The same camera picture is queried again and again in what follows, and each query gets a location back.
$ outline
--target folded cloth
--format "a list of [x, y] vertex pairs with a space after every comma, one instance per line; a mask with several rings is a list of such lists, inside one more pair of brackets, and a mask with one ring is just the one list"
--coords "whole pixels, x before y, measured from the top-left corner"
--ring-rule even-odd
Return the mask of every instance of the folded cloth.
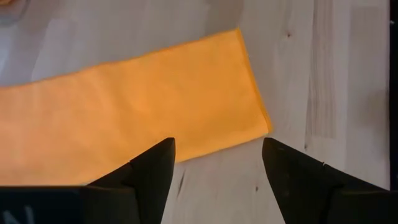
[[184, 161], [267, 134], [238, 29], [0, 89], [0, 185], [95, 180], [165, 139]]

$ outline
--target wooden surface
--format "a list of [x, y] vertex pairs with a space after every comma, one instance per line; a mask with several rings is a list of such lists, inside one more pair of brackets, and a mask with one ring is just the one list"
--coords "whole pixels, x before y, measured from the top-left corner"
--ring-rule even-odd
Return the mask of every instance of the wooden surface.
[[[239, 26], [272, 137], [389, 186], [388, 0], [41, 0], [0, 28], [0, 83]], [[175, 166], [163, 223], [283, 223], [257, 139]]]

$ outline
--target wooden table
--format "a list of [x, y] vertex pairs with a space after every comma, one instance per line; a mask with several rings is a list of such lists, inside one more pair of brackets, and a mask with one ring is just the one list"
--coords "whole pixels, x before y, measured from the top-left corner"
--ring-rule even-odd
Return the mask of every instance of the wooden table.
[[[0, 28], [26, 83], [239, 26], [272, 137], [389, 186], [388, 0], [41, 0]], [[163, 223], [283, 223], [257, 139], [175, 167]]]

